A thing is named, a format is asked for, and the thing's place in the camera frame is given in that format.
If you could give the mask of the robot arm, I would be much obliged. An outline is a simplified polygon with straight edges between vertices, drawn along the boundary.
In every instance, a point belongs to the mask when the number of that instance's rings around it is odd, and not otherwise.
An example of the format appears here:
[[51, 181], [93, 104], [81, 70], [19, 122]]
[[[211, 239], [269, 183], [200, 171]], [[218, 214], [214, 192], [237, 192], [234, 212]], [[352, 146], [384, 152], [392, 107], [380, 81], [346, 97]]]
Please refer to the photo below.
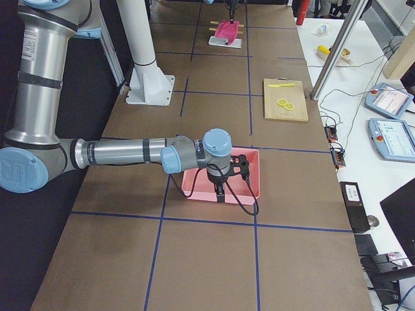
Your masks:
[[227, 178], [233, 174], [231, 137], [209, 130], [201, 140], [186, 136], [158, 139], [100, 139], [108, 109], [98, 115], [69, 113], [69, 121], [87, 131], [81, 139], [56, 135], [67, 46], [71, 38], [98, 39], [106, 50], [112, 41], [98, 1], [20, 1], [24, 23], [21, 65], [12, 99], [12, 128], [1, 147], [1, 187], [28, 193], [52, 179], [88, 166], [156, 163], [167, 174], [206, 170], [217, 200], [224, 201]]
[[[215, 2], [222, 3], [228, 12], [228, 19], [230, 24], [234, 24], [236, 22], [235, 15], [236, 11], [241, 7], [247, 4], [248, 1], [239, 1], [239, 0], [225, 0], [225, 1], [202, 1], [201, 6], [213, 6]], [[219, 21], [210, 21], [211, 25], [219, 25]]]

